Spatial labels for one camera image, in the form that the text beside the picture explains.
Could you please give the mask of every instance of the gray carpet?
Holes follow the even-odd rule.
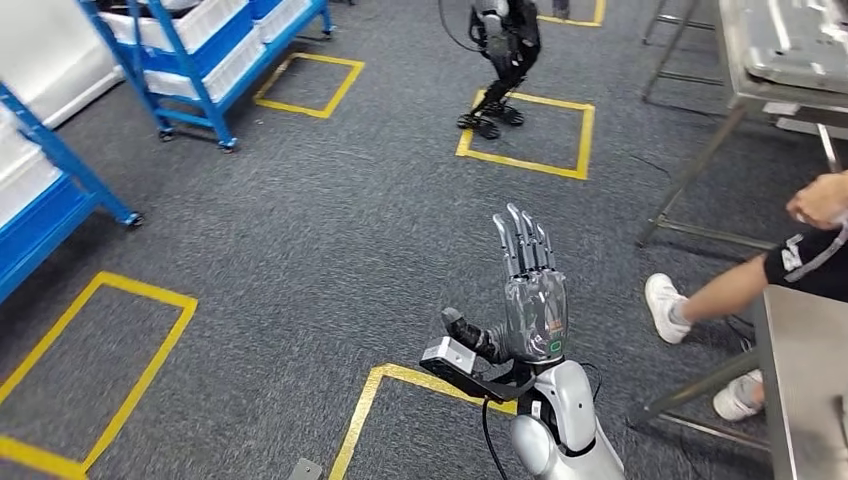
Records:
[[[482,324],[502,318],[490,216],[515,201],[547,224],[561,252],[571,290],[568,355],[604,373],[598,411],[628,477],[768,477],[768,459],[756,452],[686,435],[687,459],[675,427],[636,432],[624,425],[634,401],[738,348],[721,323],[696,330],[683,345],[664,345],[645,312],[644,279],[665,271],[692,291],[751,252],[662,232],[649,248],[633,245],[669,175],[720,118],[639,100],[670,29],[660,26],[653,44],[642,46],[653,2],[609,3],[599,29],[542,24],[545,49],[521,88],[596,107],[587,181],[454,155],[454,120],[492,69],[445,36],[434,2],[333,5],[336,40],[292,48],[364,61],[359,79],[327,120],[259,108],[246,96],[228,115],[241,142],[234,155],[195,138],[160,144],[131,89],[119,86],[61,134],[148,223],[125,232],[105,215],[92,217],[0,305],[0,376],[97,272],[113,271],[196,297],[199,307],[90,478],[285,479],[299,457],[329,469],[372,367],[417,368],[425,342],[442,333],[437,312],[444,306]],[[446,4],[461,34],[464,2]],[[708,32],[687,33],[683,47],[675,68],[721,73]],[[334,67],[305,62],[281,77],[274,99],[320,106],[330,98],[332,82],[323,80],[337,78]],[[310,72],[322,80],[307,79]],[[721,113],[722,94],[661,81],[655,101]],[[525,128],[474,145],[572,166],[575,113],[526,111]],[[823,158],[806,153],[817,148],[813,138],[745,123],[675,214],[779,240],[792,231],[785,201],[824,168]],[[82,322],[33,370],[38,376],[2,405],[0,433],[81,458],[168,317],[165,307],[107,297],[92,300]],[[48,392],[56,401],[42,415]],[[91,402],[91,411],[78,400]],[[712,416],[706,398],[689,410]],[[506,417],[493,414],[492,422],[511,478],[525,478],[508,447]],[[743,427],[764,432],[762,419]],[[0,464],[3,478],[35,478],[7,465]],[[476,408],[387,381],[347,478],[495,475]]]

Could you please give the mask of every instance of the yellow tape square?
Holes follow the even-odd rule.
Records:
[[[274,85],[274,83],[279,80],[280,75],[286,71],[286,69],[291,65],[291,63],[297,58],[304,58],[307,60],[314,60],[317,62],[324,63],[333,63],[337,65],[346,65],[350,67],[350,71],[345,77],[342,84],[336,90],[336,93],[333,94],[333,98],[330,99],[329,103],[322,109],[316,110],[314,108],[306,108],[301,107],[299,105],[292,105],[289,103],[277,102],[275,100],[269,100],[265,98],[265,95],[268,93],[268,90]],[[253,95],[253,101],[260,107],[273,108],[275,110],[285,110],[287,112],[295,112],[295,113],[305,113],[306,115],[311,115],[313,117],[318,118],[330,118],[330,115],[333,114],[333,111],[339,105],[339,102],[342,101],[342,98],[347,93],[350,86],[353,85],[353,82],[356,81],[356,77],[359,76],[359,73],[362,72],[362,69],[365,67],[365,62],[360,62],[357,60],[347,60],[344,58],[335,58],[335,57],[327,57],[325,55],[314,55],[311,53],[293,53],[289,55],[286,60],[280,64],[279,67],[271,74],[271,77],[262,85],[256,94]]]
[[[147,364],[141,377],[136,381],[130,393],[124,399],[124,402],[118,408],[118,411],[109,421],[106,429],[100,434],[100,437],[94,443],[91,451],[82,462],[71,460],[62,457],[52,452],[27,445],[13,438],[0,436],[0,458],[5,458],[12,462],[24,465],[29,468],[40,470],[42,472],[55,475],[60,478],[83,479],[86,478],[86,471],[94,464],[101,454],[106,450],[110,443],[115,439],[121,428],[129,419],[130,414],[138,405],[142,395],[150,386],[159,368],[165,363],[171,349],[180,339],[186,325],[194,316],[194,311],[197,309],[197,300],[195,298],[182,295],[164,288],[156,287],[146,283],[139,282],[121,275],[116,275],[109,272],[100,272],[95,275],[94,279],[83,289],[77,298],[71,303],[71,306],[65,310],[65,313],[59,317],[59,320],[53,325],[50,331],[38,342],[35,348],[24,358],[23,362],[18,365],[18,368],[12,372],[12,375],[0,386],[0,404],[8,398],[12,390],[21,383],[27,373],[35,366],[36,362],[50,348],[53,342],[59,338],[62,331],[68,326],[70,321],[82,310],[82,307],[91,299],[94,292],[102,286],[112,287],[118,290],[123,290],[142,297],[151,298],[160,303],[172,305],[182,309],[180,316],[168,335],[165,341],[159,346],[159,349],[153,355],[150,363]]]
[[[595,0],[595,14],[591,21],[571,20],[566,18],[539,15],[537,18],[544,22],[559,23],[561,25],[575,25],[578,27],[600,27],[604,23],[604,13],[607,9],[606,0]]]
[[[359,435],[362,433],[362,427],[365,426],[365,420],[368,418],[368,412],[371,411],[371,406],[374,403],[374,398],[377,396],[377,390],[383,378],[394,378],[412,385],[432,390],[436,393],[448,395],[450,397],[465,400],[475,405],[483,405],[483,400],[479,398],[471,398],[462,393],[453,385],[440,380],[434,376],[428,375],[411,368],[401,367],[386,363],[371,369],[368,374],[368,379],[365,381],[365,386],[362,388],[362,394],[359,396],[359,401],[356,402],[356,409],[353,411],[353,416],[350,419],[350,426],[347,434],[342,441],[342,446],[339,448],[339,454],[333,462],[333,467],[330,470],[330,476],[327,480],[344,480],[345,473],[350,466],[350,461],[353,459],[353,451],[356,448],[356,443],[359,441]],[[516,402],[508,402],[503,404],[490,403],[492,410],[497,410],[509,415],[515,415],[518,409]]]
[[[474,99],[474,105],[480,103],[485,95],[485,90],[477,92],[477,97]],[[559,175],[561,177],[576,178],[578,180],[586,180],[589,176],[589,157],[592,154],[592,129],[595,124],[595,107],[594,105],[584,103],[572,103],[563,100],[554,100],[552,98],[537,97],[524,93],[509,93],[510,98],[524,100],[526,102],[539,103],[542,105],[550,105],[553,107],[565,108],[568,110],[578,110],[583,115],[583,121],[580,127],[580,143],[577,148],[577,166],[575,168],[554,167],[544,163],[531,162],[527,160],[519,160],[517,158],[506,157],[503,155],[495,155],[492,153],[478,152],[471,149],[471,139],[474,135],[473,130],[464,130],[459,137],[459,145],[456,147],[456,155],[458,157],[476,158],[487,162],[500,163],[501,165],[509,165],[511,167],[526,168],[537,172],[548,173],[551,175]]]

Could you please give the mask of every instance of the white sneaker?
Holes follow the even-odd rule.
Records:
[[[677,292],[671,279],[663,273],[655,273],[645,282],[645,300],[654,317],[657,333],[668,343],[677,344],[692,330],[691,325],[678,325],[671,321],[671,307],[686,297]]]
[[[763,409],[762,405],[759,405],[757,408],[751,408],[745,405],[742,399],[738,397],[739,383],[743,381],[763,383],[763,374],[759,370],[749,372],[728,383],[722,391],[713,397],[713,409],[715,409],[718,416],[728,422],[738,422],[748,417],[753,417]]]

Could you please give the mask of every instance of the blue shelf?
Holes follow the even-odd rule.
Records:
[[[97,207],[63,174],[0,228],[0,302],[12,293]]]
[[[151,92],[147,88],[142,72],[143,67],[149,65],[150,62],[149,54],[144,52],[145,47],[141,45],[132,45],[129,47],[121,45],[115,38],[112,30],[109,29],[106,22],[100,18],[99,11],[94,0],[77,0],[92,25],[94,25],[97,32],[101,37],[103,37],[103,40],[112,50],[118,64],[120,64],[124,69],[127,83],[129,83],[136,93],[138,93],[145,108],[153,117],[156,127],[159,129],[160,137],[170,138],[170,135],[174,130],[171,126],[170,120],[178,120],[192,125],[213,129],[218,137],[218,145],[225,149],[225,151],[231,151],[237,142],[237,139],[233,137],[230,132],[227,122],[224,120],[224,114],[226,111],[235,103],[238,97],[244,94],[259,75],[271,65],[274,59],[277,58],[283,50],[285,50],[285,48],[291,43],[292,39],[294,39],[295,35],[306,27],[306,25],[309,24],[309,22],[311,22],[315,17],[319,15],[322,17],[323,31],[326,34],[329,34],[333,30],[327,1],[328,0],[311,0],[311,6],[294,22],[292,22],[288,28],[281,32],[273,42],[266,45],[265,53],[260,56],[259,59],[242,76],[242,78],[240,78],[235,85],[230,88],[230,91],[227,92],[220,101],[213,102],[209,97],[209,92],[203,84],[203,77],[207,73],[207,70],[209,70],[209,65],[206,63],[200,63],[199,58],[187,53],[182,40],[180,40],[180,37],[174,28],[170,14],[164,7],[162,7],[160,0],[149,0],[147,2],[147,6],[159,22],[159,25],[162,27],[165,36],[168,38],[168,41],[173,46],[174,50],[173,57],[169,57],[168,59],[169,64],[160,68],[167,68],[166,71],[170,73],[175,73],[188,78],[194,88],[194,91],[197,92],[197,96],[199,97],[197,100],[182,96],[160,95]],[[129,11],[136,22],[135,38],[140,39],[141,35],[138,27],[137,2],[138,0],[129,0],[128,6],[130,7]],[[269,7],[279,5],[279,3],[281,2],[278,0],[260,0],[258,2],[251,2],[251,5],[248,5],[248,8],[245,10],[249,10],[248,14],[251,14],[252,12],[252,15],[255,16],[258,13],[262,13],[264,10],[268,10]],[[175,100],[180,103],[196,106],[201,109],[203,113],[202,115],[189,114],[184,111],[170,109],[160,103],[163,99]]]
[[[41,145],[62,174],[8,223],[0,226],[0,302],[96,208],[124,225],[141,219],[130,211],[62,140],[0,82],[0,104],[20,121],[21,133]]]

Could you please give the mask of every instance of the white wall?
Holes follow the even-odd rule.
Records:
[[[121,78],[76,0],[0,0],[0,79],[47,125]]]

